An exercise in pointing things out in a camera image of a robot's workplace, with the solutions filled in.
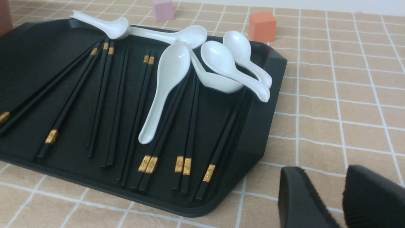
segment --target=toy block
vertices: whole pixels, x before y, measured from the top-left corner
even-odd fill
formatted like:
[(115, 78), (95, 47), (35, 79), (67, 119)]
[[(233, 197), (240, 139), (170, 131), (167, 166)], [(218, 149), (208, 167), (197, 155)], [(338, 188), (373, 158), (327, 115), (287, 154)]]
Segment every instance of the toy block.
[(253, 13), (249, 21), (249, 38), (252, 41), (273, 42), (276, 37), (277, 20), (270, 12)]
[(175, 19), (175, 9), (172, 0), (152, 0), (152, 3), (157, 22), (165, 22)]

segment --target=orange block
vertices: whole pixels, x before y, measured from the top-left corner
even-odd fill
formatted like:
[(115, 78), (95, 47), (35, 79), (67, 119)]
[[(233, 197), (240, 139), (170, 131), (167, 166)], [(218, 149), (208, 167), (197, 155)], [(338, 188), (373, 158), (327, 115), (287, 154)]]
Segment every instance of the orange block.
[(249, 38), (252, 41), (273, 42), (276, 37), (277, 20), (270, 12), (253, 13), (249, 21)]

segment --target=chopsticks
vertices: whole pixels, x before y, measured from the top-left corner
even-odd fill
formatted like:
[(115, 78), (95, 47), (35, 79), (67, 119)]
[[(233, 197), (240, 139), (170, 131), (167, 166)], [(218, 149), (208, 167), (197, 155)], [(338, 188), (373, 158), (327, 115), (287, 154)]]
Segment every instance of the chopsticks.
[(190, 175), (191, 158), (190, 158), (190, 156), (188, 156), (187, 159), (185, 160), (184, 156), (187, 153), (190, 153), (189, 150), (193, 149), (192, 146), (194, 144), (194, 131), (190, 131), (193, 124), (191, 123), (190, 120), (193, 119), (192, 115), (193, 115), (193, 109), (194, 109), (194, 107), (193, 107), (194, 101), (195, 100), (198, 101), (198, 98), (196, 97), (196, 93), (198, 93), (196, 91), (197, 84), (198, 84), (198, 77), (197, 77), (197, 74), (195, 73), (194, 79), (193, 79), (193, 84), (192, 84), (192, 90), (191, 90), (192, 92), (194, 91), (194, 93), (192, 96), (190, 96), (189, 105), (188, 105), (188, 107), (190, 107), (190, 108), (186, 114), (186, 119), (185, 119), (187, 130), (185, 130), (183, 132), (183, 135), (181, 137), (182, 140), (180, 142), (179, 154), (177, 156), (176, 163), (175, 163), (172, 190), (179, 189), (182, 175), (183, 175), (183, 181), (186, 176)]
[(56, 117), (52, 130), (49, 132), (49, 135), (46, 138), (45, 143), (42, 145), (42, 147), (38, 151), (38, 155), (36, 156), (37, 158), (44, 158), (48, 154), (48, 151), (51, 148), (51, 146), (55, 143), (55, 141), (58, 137), (58, 134), (59, 134), (60, 127), (62, 126), (63, 122), (66, 120), (66, 116), (67, 116), (69, 110), (71, 109), (73, 103), (75, 102), (77, 95), (79, 94), (81, 88), (83, 87), (88, 75), (92, 71), (93, 65), (96, 62), (96, 59), (99, 55), (99, 52), (98, 52), (99, 46), (100, 46), (100, 43), (96, 44), (93, 51), (90, 53), (89, 57), (87, 58), (83, 68), (81, 69), (81, 71), (79, 73), (80, 76), (79, 76), (77, 82), (72, 86), (71, 91), (66, 96), (66, 99), (63, 103), (64, 105)]
[(161, 123), (164, 123), (164, 127), (161, 128), (159, 132), (157, 132), (158, 138), (155, 140), (156, 145), (153, 150), (149, 150), (147, 154), (144, 156), (139, 168), (138, 172), (136, 172), (136, 184), (134, 187), (131, 187), (131, 190), (138, 189), (139, 191), (145, 191), (147, 185), (149, 183), (149, 179), (151, 178), (152, 174), (154, 173), (159, 155), (162, 151), (164, 142), (166, 140), (167, 134), (170, 130), (170, 126), (173, 122), (173, 119), (176, 115), (177, 108), (179, 107), (180, 101), (183, 97), (183, 93), (185, 88), (187, 87), (189, 77), (186, 77), (183, 80), (182, 85), (178, 85), (173, 96), (172, 101), (169, 103), (168, 111), (166, 112), (164, 118), (162, 119)]
[(46, 83), (38, 87), (34, 92), (20, 101), (14, 108), (0, 115), (0, 135), (5, 134), (25, 115), (38, 101), (40, 101), (51, 89), (65, 78), (84, 58), (93, 50), (93, 43), (88, 49), (80, 53), (74, 60), (68, 63), (61, 71), (55, 74)]
[(89, 125), (89, 131), (88, 131), (88, 136), (87, 136), (87, 144), (86, 146), (90, 146), (90, 141), (92, 138), (92, 132), (93, 132), (93, 127), (94, 127), (94, 121), (96, 119), (96, 112), (97, 112), (97, 106), (98, 106), (98, 101), (100, 99), (100, 91), (101, 91), (101, 84), (103, 81), (103, 75), (104, 75), (104, 69), (105, 69), (105, 60), (107, 59), (107, 54), (108, 54), (108, 43), (110, 39), (107, 37), (104, 40), (104, 45), (102, 49), (102, 54), (101, 54), (101, 64), (100, 64), (100, 69), (98, 72), (98, 83), (96, 87), (96, 94), (94, 97), (94, 103), (93, 103), (93, 109), (92, 109), (92, 115), (90, 117), (90, 125)]
[(135, 146), (136, 146), (136, 141), (138, 138), (138, 131), (139, 131), (139, 124), (141, 121), (141, 116), (142, 116), (142, 111), (143, 111), (143, 106), (145, 103), (146, 99), (146, 93), (150, 81), (150, 77), (152, 74), (152, 69), (155, 64), (155, 55), (156, 51), (155, 50), (146, 50), (145, 56), (143, 58), (143, 65), (141, 69), (141, 77), (143, 80), (140, 81), (139, 83), (139, 99), (135, 99), (137, 102), (134, 104), (134, 109), (132, 111), (132, 116), (134, 117), (132, 121), (132, 132), (130, 139), (127, 144), (127, 149), (126, 149), (126, 155), (123, 160), (123, 164), (121, 166), (121, 172), (119, 174), (118, 180), (121, 181), (121, 185), (125, 186), (128, 175), (129, 175), (129, 170), (131, 167), (131, 161), (132, 157), (134, 154)]
[(121, 118), (121, 108), (122, 108), (122, 100), (124, 98), (124, 87), (125, 87), (125, 78), (126, 78), (126, 71), (128, 66), (128, 54), (129, 54), (129, 46), (126, 48), (125, 52), (123, 53), (122, 58), (122, 67), (120, 69), (119, 75), (121, 78), (119, 80), (119, 84), (117, 91), (117, 102), (115, 105), (115, 114), (114, 114), (114, 123), (113, 123), (113, 131), (111, 133), (110, 139), (110, 146), (108, 155), (106, 156), (107, 160), (105, 162), (105, 166), (112, 166), (114, 164), (115, 153), (117, 149), (117, 138), (118, 138), (118, 129), (119, 129), (119, 120)]
[(107, 89), (107, 82), (108, 82), (108, 77), (110, 74), (110, 68), (111, 68), (111, 62), (113, 61), (113, 56), (114, 56), (114, 42), (112, 41), (110, 43), (110, 47), (108, 49), (108, 55), (107, 55), (107, 62), (106, 66), (104, 69), (104, 75), (102, 78), (102, 83), (101, 83), (101, 90), (100, 90), (100, 96), (98, 97), (98, 104), (97, 104), (97, 109), (96, 109), (96, 116), (94, 119), (94, 126), (91, 131), (91, 138), (90, 138), (90, 145), (89, 145), (89, 153), (88, 153), (88, 158), (91, 158), (94, 153), (94, 146), (96, 144), (97, 140), (97, 132), (98, 132), (98, 126), (100, 124), (100, 117), (101, 117), (101, 110), (104, 102), (104, 97), (105, 97), (105, 92)]

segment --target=spoon handle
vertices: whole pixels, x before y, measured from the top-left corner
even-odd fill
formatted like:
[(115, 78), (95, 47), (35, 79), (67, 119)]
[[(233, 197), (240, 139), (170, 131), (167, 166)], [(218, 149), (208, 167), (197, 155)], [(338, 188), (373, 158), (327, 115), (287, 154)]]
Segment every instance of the spoon handle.
[(263, 70), (258, 65), (252, 63), (251, 61), (244, 64), (243, 67), (245, 67), (250, 72), (252, 72), (252, 74), (255, 75), (256, 78), (261, 83), (263, 83), (267, 88), (271, 88), (271, 85), (273, 83), (273, 79), (271, 78), (271, 76), (265, 70)]

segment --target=black chopstick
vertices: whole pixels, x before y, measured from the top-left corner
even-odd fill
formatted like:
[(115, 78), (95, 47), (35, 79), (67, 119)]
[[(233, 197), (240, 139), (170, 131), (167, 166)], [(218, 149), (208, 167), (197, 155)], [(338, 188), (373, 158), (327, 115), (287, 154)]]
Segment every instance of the black chopstick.
[(173, 174), (173, 185), (172, 185), (172, 190), (179, 190), (180, 186), (180, 180), (181, 176), (183, 175), (183, 168), (184, 168), (184, 155), (187, 150), (187, 141), (188, 141), (188, 134), (189, 134), (189, 129), (190, 129), (190, 120), (191, 120), (191, 115), (193, 111), (193, 103), (194, 103), (194, 93), (193, 91), (195, 90), (197, 84), (197, 75), (196, 73), (194, 74), (194, 79), (193, 79), (193, 84), (192, 84), (192, 96), (189, 98), (189, 104), (187, 107), (189, 107), (187, 114), (185, 116), (185, 129), (183, 131), (183, 134), (181, 136), (181, 141), (179, 145), (179, 153), (176, 158), (175, 162), (175, 168), (174, 168), (174, 174)]
[(53, 76), (46, 83), (38, 87), (28, 97), (24, 98), (10, 111), (4, 112), (0, 115), (0, 135), (5, 134), (8, 130), (15, 125), (20, 118), (25, 115), (38, 101), (40, 101), (51, 89), (53, 89), (62, 79), (65, 78), (76, 66), (86, 58), (93, 50), (93, 43), (91, 47), (80, 53), (72, 62), (67, 64), (61, 71)]
[(110, 39), (108, 37), (105, 38), (103, 49), (102, 49), (102, 54), (101, 54), (100, 69), (98, 71), (98, 81), (97, 81), (97, 86), (96, 86), (96, 93), (94, 95), (94, 103), (93, 103), (93, 108), (92, 108), (92, 115), (90, 117), (90, 125), (89, 125), (89, 130), (88, 130), (88, 135), (87, 135), (86, 146), (90, 146), (90, 140), (92, 138), (94, 120), (96, 119), (97, 106), (98, 106), (98, 101), (100, 99), (101, 84), (102, 84), (102, 80), (103, 80), (103, 76), (104, 76), (105, 62), (106, 62), (107, 54), (108, 54), (108, 50), (109, 50), (108, 49), (109, 42), (110, 42)]
[(183, 177), (181, 179), (181, 193), (188, 193), (188, 185), (191, 175), (191, 161), (194, 151), (194, 137), (196, 133), (198, 94), (200, 92), (200, 80), (197, 78), (194, 90), (193, 111), (191, 113), (190, 128), (188, 130), (187, 149), (185, 151)]
[(242, 103), (243, 103), (243, 102), (241, 102), (241, 100), (243, 100), (245, 94), (246, 94), (246, 89), (244, 89), (241, 92), (241, 95), (239, 96), (238, 101), (240, 101), (240, 102), (236, 101), (236, 103), (234, 104), (234, 107), (232, 109), (230, 109), (232, 111), (228, 114), (229, 117), (228, 117), (226, 126), (222, 131), (220, 140), (217, 144), (217, 147), (215, 148), (211, 161), (206, 169), (206, 172), (204, 174), (200, 187), (198, 188), (198, 191), (196, 193), (197, 200), (202, 200), (204, 198), (205, 192), (207, 191), (207, 188), (208, 188), (208, 184), (211, 181), (212, 175), (215, 172), (215, 166), (218, 164), (221, 154), (223, 153), (225, 143), (226, 143), (226, 141), (229, 137), (230, 131), (235, 123), (236, 116), (237, 116), (238, 112), (240, 112), (240, 107), (242, 106)]
[(152, 75), (152, 70), (155, 65), (155, 55), (156, 50), (146, 50), (145, 56), (143, 58), (143, 66), (141, 69), (141, 77), (143, 81), (140, 81), (139, 96), (136, 99), (133, 110), (133, 122), (132, 122), (132, 132), (128, 145), (126, 147), (126, 155), (121, 166), (121, 172), (119, 174), (118, 180), (121, 180), (121, 185), (125, 186), (129, 170), (131, 167), (131, 161), (134, 154), (136, 141), (138, 140), (139, 123), (141, 122), (141, 116), (143, 111), (143, 106), (145, 104), (146, 94), (149, 86), (149, 81)]
[(106, 62), (106, 66), (104, 69), (104, 75), (102, 78), (100, 96), (98, 98), (96, 116), (94, 119), (94, 126), (91, 131), (92, 133), (91, 133), (91, 138), (90, 138), (89, 154), (87, 156), (88, 158), (91, 158), (93, 156), (94, 147), (95, 147), (96, 141), (97, 141), (97, 132), (98, 132), (98, 126), (100, 125), (101, 110), (102, 110), (102, 106), (103, 106), (103, 102), (104, 102), (105, 91), (107, 89), (108, 77), (110, 74), (110, 68), (111, 68), (111, 62), (113, 61), (113, 56), (114, 56), (114, 42), (112, 41), (110, 43), (110, 47), (108, 49), (107, 62)]
[(112, 166), (114, 164), (115, 153), (117, 149), (117, 139), (118, 139), (118, 129), (119, 129), (119, 120), (121, 118), (121, 108), (122, 108), (122, 100), (124, 98), (124, 88), (125, 88), (125, 78), (126, 72), (128, 67), (128, 55), (129, 55), (129, 46), (126, 48), (123, 58), (122, 58), (122, 67), (120, 69), (121, 79), (119, 80), (119, 87), (118, 87), (118, 97), (117, 103), (115, 105), (115, 114), (114, 114), (114, 124), (113, 124), (113, 132), (111, 133), (111, 140), (109, 146), (109, 152), (107, 156), (106, 166)]
[(71, 91), (66, 96), (66, 99), (63, 103), (62, 109), (60, 110), (59, 114), (56, 117), (52, 130), (49, 132), (48, 137), (45, 140), (45, 143), (38, 151), (37, 158), (44, 158), (48, 154), (49, 149), (55, 143), (60, 127), (62, 126), (63, 122), (66, 120), (66, 116), (71, 109), (72, 105), (74, 104), (81, 88), (83, 87), (88, 75), (92, 71), (93, 65), (96, 62), (97, 57), (99, 56), (99, 49), (100, 43), (96, 44), (93, 51), (90, 53), (89, 57), (87, 58), (83, 68), (79, 73), (79, 78), (77, 82), (72, 86)]
[(159, 155), (162, 152), (164, 142), (165, 142), (166, 137), (170, 130), (170, 126), (173, 123), (173, 119), (176, 115), (177, 109), (182, 100), (185, 88), (187, 87), (188, 79), (189, 79), (189, 77), (186, 76), (186, 78), (183, 80), (183, 84), (181, 86), (180, 85), (177, 86), (177, 90), (178, 90), (178, 88), (180, 88), (179, 93), (175, 94), (175, 96), (173, 97), (174, 99), (172, 100), (172, 102), (170, 103), (170, 106), (168, 107), (168, 110), (170, 110), (170, 111), (168, 111), (166, 113), (165, 118), (162, 119), (162, 121), (161, 121), (161, 123), (164, 123), (164, 127), (162, 128), (161, 132), (159, 132), (157, 134), (157, 136), (159, 136), (159, 137), (157, 138), (157, 143), (156, 143), (155, 148), (153, 150), (151, 150), (152, 153), (150, 155), (148, 164), (146, 166), (144, 166), (146, 164), (145, 160), (148, 159), (147, 156), (149, 156), (149, 155), (146, 155), (144, 157), (141, 165), (139, 166), (137, 173), (140, 173), (139, 176), (141, 178), (139, 180), (137, 180), (138, 182), (136, 182), (136, 184), (135, 184), (135, 186), (139, 186), (138, 187), (139, 191), (146, 191), (146, 188), (149, 184), (149, 179), (151, 178), (152, 174), (155, 172)]

